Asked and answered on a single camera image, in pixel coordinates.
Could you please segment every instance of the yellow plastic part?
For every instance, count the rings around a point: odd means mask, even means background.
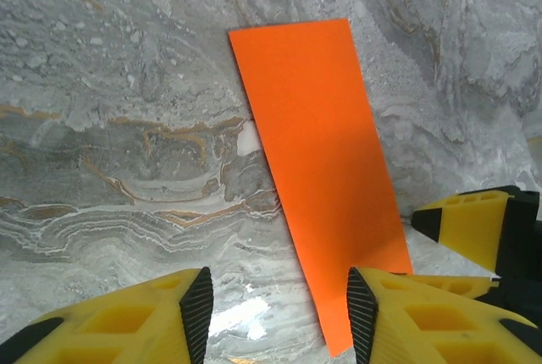
[[[487,294],[490,288],[499,287],[499,282],[491,281],[491,278],[488,277],[452,277],[439,275],[403,275],[402,277],[469,299],[476,299]]]
[[[487,190],[451,196],[418,210],[442,208],[439,243],[494,272],[509,197]]]
[[[359,273],[374,293],[378,316],[370,364],[540,364],[542,357],[504,328],[498,307],[370,268]]]
[[[179,302],[200,271],[179,271],[49,312],[36,323],[50,317],[64,322],[17,364],[189,364]]]

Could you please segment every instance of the white marble pattern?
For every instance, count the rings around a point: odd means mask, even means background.
[[[488,273],[407,217],[459,190],[539,188],[526,137],[536,158],[541,10],[0,0],[0,341],[54,308],[209,265],[207,362],[354,362],[324,346],[227,31],[347,17],[414,267],[474,275]]]

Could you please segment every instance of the orange card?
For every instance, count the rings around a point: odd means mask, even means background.
[[[230,40],[332,356],[352,346],[350,267],[412,271],[346,19]]]

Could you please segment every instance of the orange paper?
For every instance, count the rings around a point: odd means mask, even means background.
[[[352,346],[350,267],[411,272],[346,19],[230,32],[332,356]]]

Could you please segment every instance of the marble surface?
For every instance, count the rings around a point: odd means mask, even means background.
[[[407,218],[457,190],[539,188],[541,10],[0,0],[0,341],[54,308],[209,265],[207,362],[354,362],[325,349],[227,30],[350,20]],[[417,272],[486,274],[405,230]]]

